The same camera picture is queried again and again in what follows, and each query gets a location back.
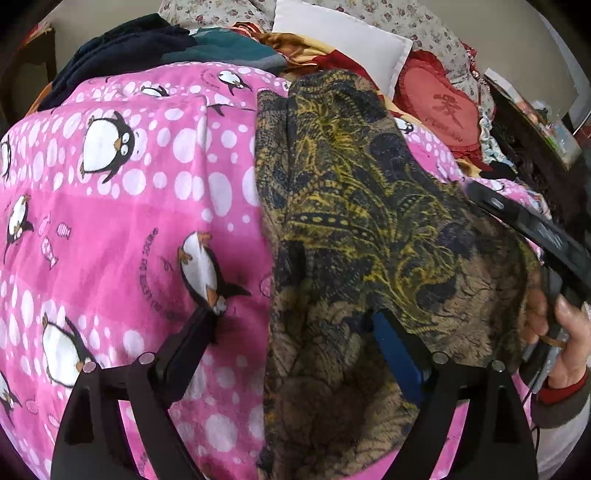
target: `white sleeve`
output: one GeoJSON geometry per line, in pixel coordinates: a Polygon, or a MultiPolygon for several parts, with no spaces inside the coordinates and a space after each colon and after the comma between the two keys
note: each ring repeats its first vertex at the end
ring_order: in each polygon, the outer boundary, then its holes
{"type": "MultiPolygon", "coordinates": [[[[540,480],[548,480],[564,463],[573,451],[589,421],[590,400],[583,410],[568,423],[555,429],[540,429],[540,445],[538,447],[538,473],[540,480]]],[[[535,444],[534,431],[532,438],[535,444]]]]}

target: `white pillow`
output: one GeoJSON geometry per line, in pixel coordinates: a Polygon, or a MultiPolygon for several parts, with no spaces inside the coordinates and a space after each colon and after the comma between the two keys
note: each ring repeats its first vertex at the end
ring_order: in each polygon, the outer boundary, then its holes
{"type": "Polygon", "coordinates": [[[359,63],[390,99],[413,46],[400,35],[301,0],[277,0],[273,32],[304,35],[336,48],[359,63]]]}

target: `gray sleeve cuff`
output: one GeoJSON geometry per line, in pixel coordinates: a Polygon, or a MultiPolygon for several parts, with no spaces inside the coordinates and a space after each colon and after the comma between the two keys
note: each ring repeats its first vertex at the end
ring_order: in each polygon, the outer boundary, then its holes
{"type": "Polygon", "coordinates": [[[538,395],[531,399],[531,419],[541,429],[555,429],[575,418],[585,406],[591,393],[591,374],[580,390],[564,400],[545,405],[538,400],[538,395]]]}

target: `red sleeve cuff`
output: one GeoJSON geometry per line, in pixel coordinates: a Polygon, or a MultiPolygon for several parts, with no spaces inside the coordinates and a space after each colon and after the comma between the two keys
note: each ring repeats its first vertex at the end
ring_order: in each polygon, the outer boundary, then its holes
{"type": "Polygon", "coordinates": [[[583,388],[585,382],[587,381],[588,375],[589,372],[586,371],[581,380],[576,382],[574,385],[571,385],[570,387],[566,388],[550,388],[548,386],[548,382],[546,381],[544,383],[544,386],[538,393],[538,400],[545,405],[552,405],[554,403],[563,401],[567,399],[569,396],[571,396],[573,393],[578,392],[581,388],[583,388]]]}

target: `red pillow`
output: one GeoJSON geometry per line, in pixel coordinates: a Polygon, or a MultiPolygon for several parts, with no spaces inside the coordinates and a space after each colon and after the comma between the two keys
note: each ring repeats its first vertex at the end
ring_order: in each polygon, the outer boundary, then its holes
{"type": "Polygon", "coordinates": [[[476,104],[453,87],[435,56],[413,52],[411,57],[398,77],[395,103],[423,122],[456,158],[467,157],[478,168],[490,170],[482,162],[476,104]]]}

